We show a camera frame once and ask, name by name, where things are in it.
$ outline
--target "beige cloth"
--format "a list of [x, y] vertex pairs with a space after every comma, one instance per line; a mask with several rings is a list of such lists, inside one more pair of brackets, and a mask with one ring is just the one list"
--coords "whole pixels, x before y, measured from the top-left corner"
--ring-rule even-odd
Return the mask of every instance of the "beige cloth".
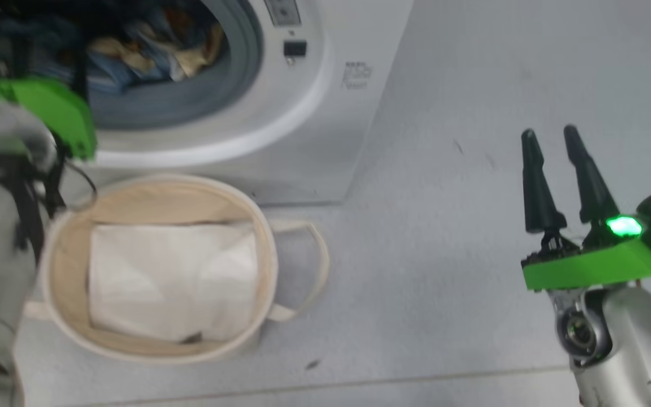
[[92, 41], [89, 49], [110, 58], [121, 59], [128, 67], [140, 72], [150, 72], [155, 67], [155, 62], [152, 59], [145, 58], [139, 51], [127, 48], [116, 38], [98, 38]]
[[223, 39], [225, 39], [225, 31], [220, 24], [214, 24], [210, 28], [204, 46], [176, 51], [175, 59], [183, 68], [184, 74], [187, 77], [193, 77], [202, 67], [212, 65], [220, 54]]
[[92, 325], [181, 343], [230, 340], [250, 324], [258, 284], [253, 225], [94, 228]]
[[87, 293], [90, 240], [99, 224], [197, 224], [253, 222], [258, 255], [255, 309], [269, 306], [267, 282], [274, 275], [268, 232], [240, 197], [199, 183], [152, 181], [100, 196], [74, 214], [60, 230], [51, 252], [52, 305], [79, 335], [104, 348], [142, 356], [189, 356], [212, 351], [222, 342], [177, 344], [98, 330], [91, 324]]

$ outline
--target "washing machine drum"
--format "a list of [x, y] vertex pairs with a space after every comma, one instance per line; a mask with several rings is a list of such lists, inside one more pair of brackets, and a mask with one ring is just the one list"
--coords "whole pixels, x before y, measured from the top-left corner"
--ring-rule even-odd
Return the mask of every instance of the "washing machine drum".
[[100, 129], [149, 129], [183, 124], [238, 100], [261, 65], [261, 26], [247, 0], [201, 0], [219, 21], [227, 46], [210, 67], [180, 82], [135, 85], [120, 95], [90, 92]]

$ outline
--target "button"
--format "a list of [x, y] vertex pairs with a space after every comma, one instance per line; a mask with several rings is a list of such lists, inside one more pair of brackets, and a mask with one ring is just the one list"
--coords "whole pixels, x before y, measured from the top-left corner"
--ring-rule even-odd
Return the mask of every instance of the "button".
[[295, 0], [266, 0], [274, 25], [300, 25], [300, 15]]
[[283, 55], [286, 57], [305, 57], [307, 50], [307, 41], [284, 41], [283, 43]]

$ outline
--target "basket handle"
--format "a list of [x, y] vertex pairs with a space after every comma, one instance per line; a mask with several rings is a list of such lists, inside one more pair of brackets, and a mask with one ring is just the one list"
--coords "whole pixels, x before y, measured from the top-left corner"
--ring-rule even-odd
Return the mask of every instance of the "basket handle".
[[328, 245], [326, 245], [323, 235], [320, 234], [320, 231], [318, 231], [317, 227], [312, 222], [298, 219], [271, 219], [268, 223], [271, 225], [273, 233], [291, 232], [293, 230], [301, 229], [308, 230], [318, 245], [318, 252], [320, 252], [318, 276], [315, 284], [313, 284], [313, 288], [310, 289], [310, 294], [305, 298], [305, 301], [303, 301], [303, 303], [296, 309], [290, 309], [279, 304], [273, 304], [273, 306], [271, 306], [271, 311], [268, 313], [268, 319], [271, 321], [284, 322], [293, 319], [307, 309], [307, 307], [318, 298], [318, 294], [323, 291], [323, 288], [326, 287], [328, 274], [331, 270], [331, 256], [328, 253]]

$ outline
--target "laundry basket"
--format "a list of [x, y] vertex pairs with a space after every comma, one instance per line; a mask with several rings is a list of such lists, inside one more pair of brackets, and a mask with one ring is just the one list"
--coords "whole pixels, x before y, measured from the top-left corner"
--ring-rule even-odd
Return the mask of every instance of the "laundry basket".
[[[255, 309], [248, 327], [222, 342], [172, 343], [99, 330], [90, 322], [87, 293], [90, 237], [98, 224], [195, 224], [253, 222], [258, 263]], [[278, 256], [273, 232], [306, 229], [320, 251], [318, 275], [298, 309], [274, 304]], [[194, 363], [225, 358], [257, 344], [264, 320], [287, 321], [312, 303], [325, 287], [330, 268], [328, 248], [315, 226], [299, 220], [268, 222], [260, 208], [230, 185], [188, 175], [155, 175], [112, 185], [93, 206], [68, 211], [49, 230], [41, 257], [44, 303], [29, 302], [25, 315], [52, 319], [83, 347], [127, 361]]]

